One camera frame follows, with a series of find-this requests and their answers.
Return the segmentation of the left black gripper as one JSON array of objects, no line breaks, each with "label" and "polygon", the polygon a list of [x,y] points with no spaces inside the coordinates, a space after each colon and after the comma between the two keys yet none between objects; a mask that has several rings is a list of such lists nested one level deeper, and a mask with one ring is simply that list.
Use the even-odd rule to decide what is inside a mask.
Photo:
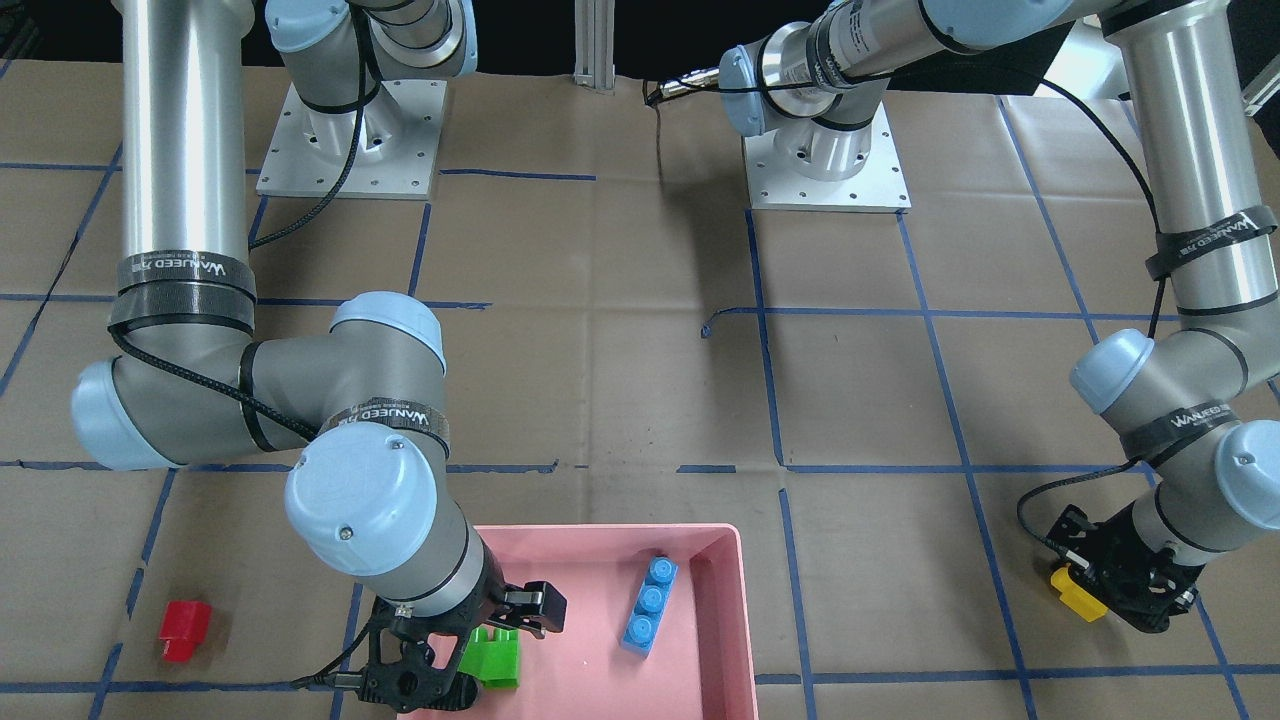
[{"label": "left black gripper", "polygon": [[1153,500],[1138,500],[1103,523],[1068,505],[1046,539],[1068,575],[1135,629],[1161,633],[1190,611],[1206,548],[1170,530]]}]

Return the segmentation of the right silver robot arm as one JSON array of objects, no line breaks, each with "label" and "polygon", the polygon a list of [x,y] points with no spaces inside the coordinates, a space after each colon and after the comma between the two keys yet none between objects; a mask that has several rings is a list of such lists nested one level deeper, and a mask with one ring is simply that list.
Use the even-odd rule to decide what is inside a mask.
[{"label": "right silver robot arm", "polygon": [[81,446],[116,471],[184,468],[297,448],[285,515],[328,566],[375,596],[357,642],[294,682],[399,714],[465,711],[462,667],[489,625],[558,633],[548,582],[509,584],[447,486],[451,425],[442,325],[413,296],[372,291],[324,334],[255,337],[251,238],[233,182],[244,172],[241,44],[251,1],[119,1],[123,22],[124,249],[108,332],[116,357],[70,395]]}]

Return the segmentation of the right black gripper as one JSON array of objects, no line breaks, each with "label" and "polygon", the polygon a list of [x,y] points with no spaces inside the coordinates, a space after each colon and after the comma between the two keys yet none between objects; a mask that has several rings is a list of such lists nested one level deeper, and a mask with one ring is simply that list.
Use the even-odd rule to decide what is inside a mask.
[{"label": "right black gripper", "polygon": [[549,582],[515,585],[499,570],[485,570],[462,602],[443,614],[399,614],[399,605],[376,598],[369,619],[362,701],[398,714],[417,708],[465,711],[480,693],[479,682],[460,670],[474,628],[527,632],[539,641],[562,633],[567,598]]}]

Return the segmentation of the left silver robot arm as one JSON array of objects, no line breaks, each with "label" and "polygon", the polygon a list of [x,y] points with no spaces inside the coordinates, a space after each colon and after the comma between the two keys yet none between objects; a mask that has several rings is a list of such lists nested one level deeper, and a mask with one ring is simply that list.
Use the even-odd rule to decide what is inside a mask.
[{"label": "left silver robot arm", "polygon": [[1100,17],[1129,82],[1155,223],[1149,277],[1171,290],[1180,328],[1128,329],[1097,343],[1070,380],[1116,432],[1129,465],[1158,484],[1106,521],[1068,507],[1037,539],[1059,557],[1052,584],[1085,620],[1115,612],[1146,633],[1189,612],[1215,559],[1277,529],[1277,423],[1230,402],[1277,375],[1277,218],[1262,200],[1225,1],[833,1],[728,50],[716,69],[659,85],[655,106],[718,94],[739,133],[791,135],[796,169],[819,146],[864,138],[893,76],[947,50],[975,55],[1085,15]]}]

